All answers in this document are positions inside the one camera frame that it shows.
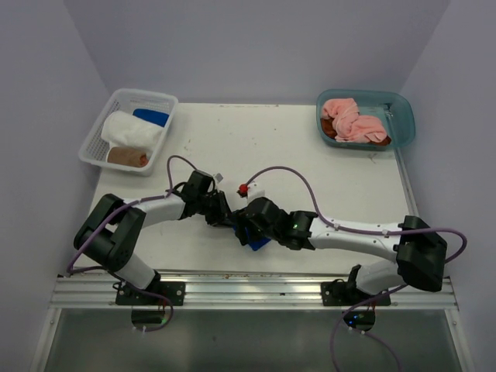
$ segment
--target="white plastic basket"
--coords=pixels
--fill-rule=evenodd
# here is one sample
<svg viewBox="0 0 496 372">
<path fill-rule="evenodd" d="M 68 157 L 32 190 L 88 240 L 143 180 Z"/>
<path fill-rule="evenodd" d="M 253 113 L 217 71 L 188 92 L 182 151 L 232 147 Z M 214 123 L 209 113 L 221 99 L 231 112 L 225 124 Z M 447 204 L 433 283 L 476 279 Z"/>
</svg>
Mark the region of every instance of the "white plastic basket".
<svg viewBox="0 0 496 372">
<path fill-rule="evenodd" d="M 130 172 L 140 176 L 150 176 L 153 171 L 155 159 L 160 154 L 162 146 L 171 126 L 172 117 L 177 106 L 177 98 L 173 95 L 165 95 L 153 91 L 141 91 L 138 89 L 119 89 L 110 97 L 102 112 L 91 128 L 90 133 L 79 149 L 79 159 L 89 164 L 97 165 L 102 168 L 111 168 L 119 171 Z M 158 112 L 165 112 L 169 119 L 165 124 L 164 131 L 160 135 L 157 148 L 153 151 L 148 164 L 145 167 L 129 167 L 107 163 L 105 157 L 109 151 L 109 143 L 101 138 L 103 122 L 114 111 L 120 110 L 132 114 L 136 109 L 150 109 Z"/>
</svg>

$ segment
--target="wall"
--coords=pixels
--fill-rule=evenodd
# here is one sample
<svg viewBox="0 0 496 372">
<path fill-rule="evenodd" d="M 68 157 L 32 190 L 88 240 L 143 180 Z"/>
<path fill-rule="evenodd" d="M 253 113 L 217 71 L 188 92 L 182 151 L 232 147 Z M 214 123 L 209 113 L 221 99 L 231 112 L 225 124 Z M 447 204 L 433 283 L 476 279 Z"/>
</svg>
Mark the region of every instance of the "wall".
<svg viewBox="0 0 496 372">
<path fill-rule="evenodd" d="M 399 91 L 450 0 L 65 0 L 109 91 L 313 103 Z"/>
<path fill-rule="evenodd" d="M 417 122 L 405 161 L 418 208 L 469 238 L 449 272 L 477 370 L 496 364 L 494 14 L 491 0 L 453 0 L 401 91 Z"/>
<path fill-rule="evenodd" d="M 108 99 L 59 0 L 0 12 L 1 370 L 29 368 L 98 174 L 77 151 Z"/>
</svg>

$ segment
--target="brown cloth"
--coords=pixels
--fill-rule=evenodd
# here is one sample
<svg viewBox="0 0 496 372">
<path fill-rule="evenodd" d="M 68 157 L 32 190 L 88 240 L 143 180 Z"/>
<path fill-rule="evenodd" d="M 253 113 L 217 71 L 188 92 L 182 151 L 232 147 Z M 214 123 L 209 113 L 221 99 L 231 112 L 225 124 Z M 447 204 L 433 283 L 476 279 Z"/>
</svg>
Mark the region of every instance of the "brown cloth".
<svg viewBox="0 0 496 372">
<path fill-rule="evenodd" d="M 148 164 L 146 153 L 128 147 L 113 147 L 108 152 L 107 161 L 109 163 L 128 165 L 130 167 L 144 167 Z"/>
<path fill-rule="evenodd" d="M 331 119 L 323 119 L 323 118 L 320 118 L 320 125 L 322 126 L 322 130 L 324 131 L 324 133 L 332 138 L 333 140 L 336 138 L 337 136 L 337 131 L 334 130 L 334 128 L 332 127 L 332 121 L 334 119 L 331 118 Z M 386 138 L 384 138 L 384 140 L 382 140 L 381 142 L 372 142 L 372 141 L 369 141 L 369 144 L 370 145 L 376 145 L 376 146 L 387 146 L 389 143 L 391 143 L 391 138 L 389 136 L 387 136 Z"/>
</svg>

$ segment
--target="pink towel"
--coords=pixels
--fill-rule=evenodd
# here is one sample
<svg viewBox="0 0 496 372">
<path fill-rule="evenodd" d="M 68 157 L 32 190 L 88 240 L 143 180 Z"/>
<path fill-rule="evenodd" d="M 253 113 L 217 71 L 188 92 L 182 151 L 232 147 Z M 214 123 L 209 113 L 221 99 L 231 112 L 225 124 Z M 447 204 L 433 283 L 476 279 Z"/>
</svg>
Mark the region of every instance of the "pink towel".
<svg viewBox="0 0 496 372">
<path fill-rule="evenodd" d="M 352 98 L 329 99 L 322 107 L 321 117 L 333 118 L 332 127 L 337 132 L 338 142 L 378 143 L 388 136 L 381 120 L 375 116 L 360 115 Z"/>
</svg>

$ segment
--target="rolled white towel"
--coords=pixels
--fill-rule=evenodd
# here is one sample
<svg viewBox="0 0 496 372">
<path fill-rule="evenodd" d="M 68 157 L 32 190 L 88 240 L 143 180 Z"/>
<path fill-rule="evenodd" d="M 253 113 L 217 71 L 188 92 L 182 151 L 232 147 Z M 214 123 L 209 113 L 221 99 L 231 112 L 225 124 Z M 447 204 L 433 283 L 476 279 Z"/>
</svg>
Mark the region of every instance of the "rolled white towel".
<svg viewBox="0 0 496 372">
<path fill-rule="evenodd" d="M 130 147 L 145 151 L 150 157 L 164 128 L 135 116 L 116 111 L 103 123 L 102 140 L 110 147 Z"/>
</svg>

